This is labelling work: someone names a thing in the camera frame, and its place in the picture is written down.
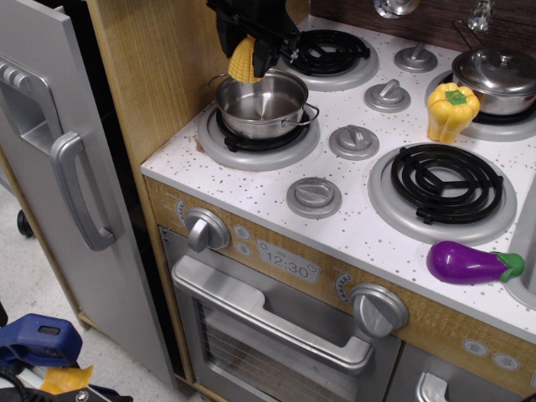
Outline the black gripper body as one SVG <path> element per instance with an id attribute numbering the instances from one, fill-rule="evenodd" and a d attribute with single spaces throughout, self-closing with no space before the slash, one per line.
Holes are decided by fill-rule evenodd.
<path id="1" fill-rule="evenodd" d="M 290 56 L 296 52 L 301 33 L 291 19 L 284 1 L 211 0 L 207 6 L 215 11 L 217 17 L 240 21 L 247 36 L 254 40 L 274 35 L 280 41 L 280 55 Z"/>

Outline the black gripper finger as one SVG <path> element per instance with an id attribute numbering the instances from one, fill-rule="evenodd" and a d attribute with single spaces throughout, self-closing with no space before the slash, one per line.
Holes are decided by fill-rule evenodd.
<path id="1" fill-rule="evenodd" d="M 263 78 L 269 68 L 277 63 L 280 41 L 274 35 L 266 35 L 255 40 L 252 64 L 254 77 Z"/>
<path id="2" fill-rule="evenodd" d="M 240 21 L 233 19 L 217 17 L 216 25 L 221 49 L 229 59 L 236 47 L 246 38 L 247 33 L 240 26 Z"/>

